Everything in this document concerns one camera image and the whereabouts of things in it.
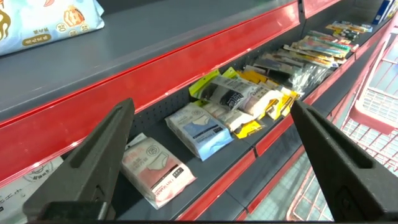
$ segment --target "white package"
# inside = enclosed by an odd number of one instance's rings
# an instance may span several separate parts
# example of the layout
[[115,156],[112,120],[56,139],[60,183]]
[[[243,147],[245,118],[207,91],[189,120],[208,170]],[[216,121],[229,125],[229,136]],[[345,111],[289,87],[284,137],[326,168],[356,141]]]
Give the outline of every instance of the white package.
[[194,97],[216,103],[227,110],[236,110],[255,89],[255,85],[244,82],[242,79],[232,79],[218,75],[196,93]]
[[246,124],[255,119],[255,117],[243,113],[240,110],[227,111],[219,105],[208,103],[203,106],[215,118],[219,119],[231,132],[235,131],[243,124]]
[[0,188],[0,223],[26,223],[27,218],[22,212],[23,204],[62,162],[63,159],[57,157]]
[[263,112],[265,112],[271,100],[280,98],[282,96],[283,94],[281,92],[271,90],[263,83],[260,83],[257,90],[252,92],[251,96],[244,101],[239,109],[255,118],[258,118],[261,114],[263,114]]
[[184,163],[153,138],[141,133],[127,147],[122,172],[156,209],[196,179]]
[[233,138],[229,130],[200,106],[189,103],[166,118],[167,126],[202,161]]

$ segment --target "shopping cart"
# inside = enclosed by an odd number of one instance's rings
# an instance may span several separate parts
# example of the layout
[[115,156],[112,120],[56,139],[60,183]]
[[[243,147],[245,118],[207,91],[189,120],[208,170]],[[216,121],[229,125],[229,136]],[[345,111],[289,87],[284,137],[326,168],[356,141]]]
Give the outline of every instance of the shopping cart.
[[[391,35],[384,37],[386,41],[381,43],[379,56],[369,70],[363,71],[366,76],[357,80],[359,83],[346,96],[351,104],[340,129],[398,176],[398,38],[386,49]],[[286,218],[289,221],[333,221],[312,168],[298,189]]]

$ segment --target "blue package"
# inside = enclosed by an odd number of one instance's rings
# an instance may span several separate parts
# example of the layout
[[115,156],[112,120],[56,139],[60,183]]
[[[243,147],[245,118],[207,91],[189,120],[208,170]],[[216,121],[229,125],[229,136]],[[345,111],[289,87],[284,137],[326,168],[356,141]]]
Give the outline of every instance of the blue package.
[[0,55],[104,27],[96,0],[0,0]]
[[233,140],[228,128],[194,103],[166,118],[166,123],[202,161]]
[[389,10],[392,2],[393,2],[393,0],[384,0],[381,3],[380,8],[372,22],[373,24],[378,25],[386,18],[388,10]]

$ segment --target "pink package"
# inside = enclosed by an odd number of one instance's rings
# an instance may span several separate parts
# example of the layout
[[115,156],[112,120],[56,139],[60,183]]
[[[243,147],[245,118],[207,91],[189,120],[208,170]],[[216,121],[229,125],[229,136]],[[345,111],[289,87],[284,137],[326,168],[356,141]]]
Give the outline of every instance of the pink package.
[[143,134],[138,138],[144,139],[127,145],[122,171],[149,203],[159,209],[196,178],[185,164],[155,139]]

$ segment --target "cartoon illustration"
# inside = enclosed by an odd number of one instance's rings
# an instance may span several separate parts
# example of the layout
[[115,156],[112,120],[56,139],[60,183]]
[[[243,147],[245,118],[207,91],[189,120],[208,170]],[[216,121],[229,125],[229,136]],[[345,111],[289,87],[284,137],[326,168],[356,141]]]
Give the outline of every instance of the cartoon illustration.
[[85,17],[75,6],[69,6],[68,10],[63,14],[63,20],[69,27],[74,27],[84,23]]
[[[4,9],[4,0],[0,0],[0,5]],[[0,40],[7,38],[10,25],[11,18],[6,12],[0,9]]]
[[45,0],[44,7],[51,6],[54,3],[54,0]]

